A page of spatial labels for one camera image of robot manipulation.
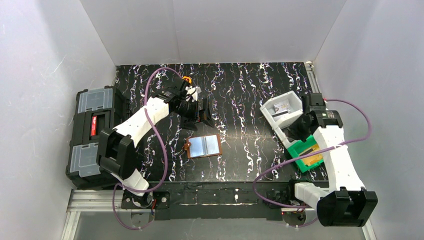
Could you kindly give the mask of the white card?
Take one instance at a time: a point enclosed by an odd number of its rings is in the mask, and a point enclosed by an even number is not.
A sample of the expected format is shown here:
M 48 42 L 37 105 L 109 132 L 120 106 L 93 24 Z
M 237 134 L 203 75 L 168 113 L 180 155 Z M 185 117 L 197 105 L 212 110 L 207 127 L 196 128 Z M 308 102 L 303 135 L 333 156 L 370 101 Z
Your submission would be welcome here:
M 288 101 L 281 101 L 273 104 L 273 117 L 291 113 L 291 105 Z

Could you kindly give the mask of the gold card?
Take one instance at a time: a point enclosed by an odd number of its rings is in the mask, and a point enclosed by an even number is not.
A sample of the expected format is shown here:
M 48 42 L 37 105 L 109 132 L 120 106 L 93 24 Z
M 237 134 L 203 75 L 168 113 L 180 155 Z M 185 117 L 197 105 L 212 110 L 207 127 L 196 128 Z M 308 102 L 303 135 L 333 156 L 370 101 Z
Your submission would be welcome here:
M 319 147 L 319 145 L 316 143 L 316 144 L 314 144 L 314 145 L 312 145 L 312 146 L 310 146 L 310 147 L 308 147 L 307 149 L 305 149 L 304 151 L 302 151 L 299 155 L 300 156 L 305 156 L 305 155 L 308 155 L 308 154 L 312 154 L 312 153 L 315 153 L 315 152 L 317 152 L 317 151 L 319 151 L 320 150 L 320 147 Z M 308 166 L 308 167 L 310 167 L 310 166 L 312 166 L 312 165 L 314 165 L 314 164 L 316 164 L 316 163 L 318 163 L 319 161 L 321 161 L 323 159 L 323 157 L 322 157 L 322 155 L 321 154 L 316 154 L 316 155 L 313 155 L 313 156 L 309 156 L 309 157 L 305 157 L 305 158 L 302 158 L 301 159 L 301 161 L 306 165 L 306 166 Z

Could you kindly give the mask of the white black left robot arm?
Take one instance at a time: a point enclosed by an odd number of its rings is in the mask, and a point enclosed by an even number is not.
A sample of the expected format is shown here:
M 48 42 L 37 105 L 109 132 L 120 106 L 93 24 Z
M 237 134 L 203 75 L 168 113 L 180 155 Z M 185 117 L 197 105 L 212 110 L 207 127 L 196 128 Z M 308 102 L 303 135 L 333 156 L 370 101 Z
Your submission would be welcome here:
M 176 84 L 155 91 L 130 118 L 114 128 L 99 133 L 96 163 L 132 194 L 142 197 L 151 192 L 149 183 L 139 171 L 136 149 L 150 130 L 156 134 L 156 124 L 175 113 L 182 129 L 197 131 L 197 124 L 214 126 L 209 97 L 199 98 L 200 89 L 184 78 Z

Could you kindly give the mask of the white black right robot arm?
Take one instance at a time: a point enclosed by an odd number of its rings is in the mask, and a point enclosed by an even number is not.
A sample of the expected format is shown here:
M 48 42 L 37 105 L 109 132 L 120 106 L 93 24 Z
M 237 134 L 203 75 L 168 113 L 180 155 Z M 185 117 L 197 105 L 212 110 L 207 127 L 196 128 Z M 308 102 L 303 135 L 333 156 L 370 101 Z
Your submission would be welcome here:
M 290 180 L 291 198 L 304 202 L 316 211 L 324 227 L 363 227 L 378 203 L 375 191 L 366 189 L 359 178 L 344 139 L 343 121 L 336 110 L 327 109 L 321 93 L 307 93 L 301 98 L 302 115 L 287 129 L 295 143 L 313 137 L 328 174 L 328 189 L 312 182 Z

